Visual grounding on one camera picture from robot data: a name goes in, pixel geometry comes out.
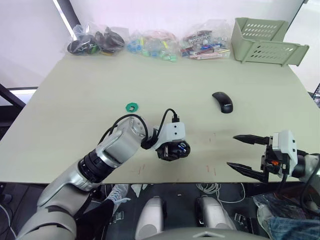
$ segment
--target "silver robot arm segment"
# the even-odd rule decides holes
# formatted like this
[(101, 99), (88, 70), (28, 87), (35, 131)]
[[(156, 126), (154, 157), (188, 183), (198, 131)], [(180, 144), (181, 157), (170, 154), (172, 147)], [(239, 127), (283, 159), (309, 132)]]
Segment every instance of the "silver robot arm segment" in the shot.
[(118, 119), (106, 133), (93, 151), (73, 163), (43, 190), (37, 212), (23, 226), (18, 240), (74, 240), (77, 234), (74, 216), (86, 203), (90, 192), (139, 147), (156, 146), (153, 149), (158, 157), (167, 161), (185, 158), (190, 153), (185, 141), (185, 125), (179, 119), (174, 124), (164, 125), (159, 138), (156, 129), (134, 114)]
[(87, 201), (91, 190), (132, 157), (143, 139), (152, 138), (153, 128), (147, 128), (150, 136), (146, 136), (139, 119), (122, 120), (93, 151), (44, 189), (37, 202), (37, 212), (23, 226), (17, 239), (74, 240), (77, 229), (73, 216)]

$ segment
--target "green plastic basket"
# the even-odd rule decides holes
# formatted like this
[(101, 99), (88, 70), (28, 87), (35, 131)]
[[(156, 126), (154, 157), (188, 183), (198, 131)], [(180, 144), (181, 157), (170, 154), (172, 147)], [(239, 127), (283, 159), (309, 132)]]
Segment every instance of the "green plastic basket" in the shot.
[(288, 26), (282, 20), (236, 18), (231, 39), (235, 59), (299, 66), (309, 46), (282, 42)]

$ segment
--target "bag of black objects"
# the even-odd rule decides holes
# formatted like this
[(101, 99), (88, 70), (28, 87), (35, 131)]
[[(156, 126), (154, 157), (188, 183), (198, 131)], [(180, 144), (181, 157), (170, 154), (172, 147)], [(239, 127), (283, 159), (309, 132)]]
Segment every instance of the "bag of black objects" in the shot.
[(102, 33), (99, 30), (93, 31), (89, 25), (85, 29), (81, 25), (76, 25), (73, 33), (73, 40), (67, 46), (67, 51), (73, 55), (102, 53), (112, 56), (125, 46), (124, 39), (109, 27)]

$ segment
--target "clear plastic bag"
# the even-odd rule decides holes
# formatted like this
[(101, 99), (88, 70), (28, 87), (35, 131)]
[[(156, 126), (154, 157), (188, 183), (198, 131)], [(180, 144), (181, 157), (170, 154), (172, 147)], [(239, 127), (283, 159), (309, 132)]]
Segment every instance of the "clear plastic bag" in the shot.
[(73, 39), (67, 46), (67, 51), (73, 55), (101, 53), (112, 56), (125, 46), (124, 39), (109, 27), (102, 27), (92, 23), (85, 28), (81, 25), (76, 25), (73, 28), (73, 33)]
[(180, 54), (196, 60), (228, 58), (232, 28), (226, 20), (208, 20), (193, 26), (179, 41)]
[(172, 33), (162, 30), (150, 30), (143, 34), (136, 31), (130, 36), (130, 41), (126, 48), (133, 54), (176, 62), (179, 45), (176, 36)]
[(289, 219), (306, 219), (306, 214), (299, 207), (285, 199), (278, 199), (273, 193), (264, 193), (253, 197), (253, 201), (258, 208), (267, 206), (275, 217)]

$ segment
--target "table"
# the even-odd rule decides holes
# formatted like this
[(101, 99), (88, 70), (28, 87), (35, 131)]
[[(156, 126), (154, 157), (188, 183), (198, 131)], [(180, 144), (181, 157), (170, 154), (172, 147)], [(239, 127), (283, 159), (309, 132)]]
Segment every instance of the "table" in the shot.
[[(231, 97), (232, 113), (221, 113), (212, 97), (218, 91)], [(232, 138), (239, 134), (289, 129), (298, 149), (320, 152), (320, 111), (288, 66), (241, 64), (233, 57), (172, 63), (128, 52), (66, 55), (0, 141), (0, 181), (50, 183), (93, 150), (131, 102), (154, 126), (173, 108), (185, 123), (191, 153), (167, 162), (141, 148), (105, 183), (256, 182), (226, 165), (260, 169), (265, 147)]]

